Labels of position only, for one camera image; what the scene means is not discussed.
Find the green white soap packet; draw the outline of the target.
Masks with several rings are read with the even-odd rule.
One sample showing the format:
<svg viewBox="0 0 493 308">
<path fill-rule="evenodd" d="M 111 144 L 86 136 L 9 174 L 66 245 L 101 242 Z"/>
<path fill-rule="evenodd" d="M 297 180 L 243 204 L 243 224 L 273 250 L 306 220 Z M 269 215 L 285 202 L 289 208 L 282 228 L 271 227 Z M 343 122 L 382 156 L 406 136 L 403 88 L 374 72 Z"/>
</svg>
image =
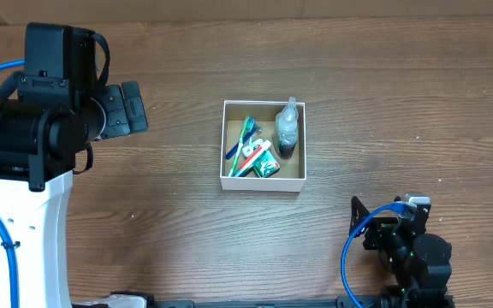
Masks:
<svg viewBox="0 0 493 308">
<path fill-rule="evenodd" d="M 245 158 L 248 158 L 250 155 L 254 153 L 261 145 L 265 143 L 264 139 L 256 139 L 253 142 L 250 142 L 248 145 L 244 145 L 242 154 Z M 268 148 L 260 157 L 260 159 L 253 164 L 251 170 L 256 174 L 257 177 L 260 178 L 269 178 L 273 174 L 277 173 L 280 170 L 281 166 L 279 162 L 275 159 L 273 154 Z"/>
</svg>

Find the clear dark spray bottle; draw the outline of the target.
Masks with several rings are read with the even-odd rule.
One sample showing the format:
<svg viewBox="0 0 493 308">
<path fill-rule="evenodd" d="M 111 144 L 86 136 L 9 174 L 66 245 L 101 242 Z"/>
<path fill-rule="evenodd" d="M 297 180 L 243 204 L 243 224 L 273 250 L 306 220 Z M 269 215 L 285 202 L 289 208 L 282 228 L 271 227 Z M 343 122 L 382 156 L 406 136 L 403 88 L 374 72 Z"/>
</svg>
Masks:
<svg viewBox="0 0 493 308">
<path fill-rule="evenodd" d="M 289 159 L 294 154 L 294 148 L 298 142 L 298 118 L 296 98 L 290 97 L 283 110 L 276 115 L 273 133 L 276 154 L 282 159 Z"/>
</svg>

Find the teal toothpaste tube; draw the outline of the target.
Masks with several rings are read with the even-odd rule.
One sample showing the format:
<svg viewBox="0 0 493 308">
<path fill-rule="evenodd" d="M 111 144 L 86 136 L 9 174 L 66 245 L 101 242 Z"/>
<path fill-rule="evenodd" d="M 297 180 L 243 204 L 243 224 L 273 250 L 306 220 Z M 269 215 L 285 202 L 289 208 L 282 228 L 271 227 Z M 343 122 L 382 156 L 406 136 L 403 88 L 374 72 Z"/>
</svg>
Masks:
<svg viewBox="0 0 493 308">
<path fill-rule="evenodd" d="M 263 156 L 263 154 L 269 149 L 271 142 L 265 140 L 261 145 L 259 145 L 253 153 L 244 161 L 244 163 L 233 173 L 233 177 L 243 177 L 252 166 Z"/>
</svg>

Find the green white toothbrush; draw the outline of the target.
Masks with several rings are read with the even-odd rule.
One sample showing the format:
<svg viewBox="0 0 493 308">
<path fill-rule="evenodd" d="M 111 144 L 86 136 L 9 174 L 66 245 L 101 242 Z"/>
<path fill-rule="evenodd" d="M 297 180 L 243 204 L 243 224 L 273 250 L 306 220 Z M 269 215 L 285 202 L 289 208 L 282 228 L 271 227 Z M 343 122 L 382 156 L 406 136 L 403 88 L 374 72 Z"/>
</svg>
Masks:
<svg viewBox="0 0 493 308">
<path fill-rule="evenodd" d="M 241 149 L 242 149 L 242 147 L 244 145 L 245 134 L 246 133 L 249 133 L 252 130 L 252 127 L 254 125 L 254 122 L 255 122 L 255 120 L 251 116 L 247 116 L 245 118 L 245 120 L 243 121 L 243 126 L 242 126 L 242 129 L 241 129 L 241 134 L 240 134 L 240 137 L 239 137 L 239 141 L 237 143 L 237 148 L 236 148 L 236 152 L 235 152 L 235 156 L 234 156 L 234 160 L 233 160 L 231 169 L 229 171 L 229 176 L 232 176 L 235 173 L 236 166 L 237 166 L 237 163 L 238 163 L 238 160 L 239 160 L 239 156 L 240 156 L 240 151 L 241 151 Z"/>
</svg>

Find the blue disposable razor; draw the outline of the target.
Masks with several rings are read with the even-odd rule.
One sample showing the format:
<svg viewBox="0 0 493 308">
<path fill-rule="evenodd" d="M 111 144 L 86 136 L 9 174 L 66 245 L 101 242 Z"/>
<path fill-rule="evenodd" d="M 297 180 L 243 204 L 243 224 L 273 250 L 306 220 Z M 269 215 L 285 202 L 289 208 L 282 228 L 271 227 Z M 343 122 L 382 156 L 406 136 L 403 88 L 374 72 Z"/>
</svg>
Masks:
<svg viewBox="0 0 493 308">
<path fill-rule="evenodd" d="M 258 125 L 254 125 L 253 128 L 245 133 L 245 135 L 243 136 L 243 144 L 245 144 L 256 132 L 261 132 L 263 130 L 263 128 L 261 128 L 260 126 Z M 238 150 L 238 147 L 239 147 L 239 144 L 235 144 L 225 155 L 225 158 L 227 160 L 229 160 L 230 158 L 232 158 L 237 150 Z"/>
</svg>

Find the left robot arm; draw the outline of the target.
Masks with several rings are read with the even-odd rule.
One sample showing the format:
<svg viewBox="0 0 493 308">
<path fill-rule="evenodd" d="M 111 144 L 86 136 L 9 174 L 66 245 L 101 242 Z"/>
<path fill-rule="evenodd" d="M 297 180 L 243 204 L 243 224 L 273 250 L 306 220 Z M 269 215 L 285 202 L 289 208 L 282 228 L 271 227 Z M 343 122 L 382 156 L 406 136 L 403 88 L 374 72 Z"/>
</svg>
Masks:
<svg viewBox="0 0 493 308">
<path fill-rule="evenodd" d="M 147 129 L 140 87 L 23 74 L 0 85 L 0 307 L 69 307 L 66 219 L 75 157 Z"/>
</svg>

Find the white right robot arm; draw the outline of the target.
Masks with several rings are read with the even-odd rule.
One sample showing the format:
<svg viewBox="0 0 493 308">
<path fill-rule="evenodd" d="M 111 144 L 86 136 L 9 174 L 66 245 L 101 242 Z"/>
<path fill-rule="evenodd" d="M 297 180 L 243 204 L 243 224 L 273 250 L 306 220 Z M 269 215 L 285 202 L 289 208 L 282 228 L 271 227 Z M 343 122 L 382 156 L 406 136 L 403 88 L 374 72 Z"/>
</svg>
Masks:
<svg viewBox="0 0 493 308">
<path fill-rule="evenodd" d="M 453 307 L 447 294 L 452 274 L 452 246 L 438 235 L 426 231 L 431 199 L 408 193 L 390 204 L 368 210 L 358 197 L 351 199 L 348 238 L 340 258 L 341 279 L 347 297 L 337 303 L 343 307 Z M 396 284 L 383 287 L 379 295 L 356 296 L 347 281 L 346 262 L 350 245 L 364 236 L 363 247 L 378 252 L 383 267 Z"/>
</svg>

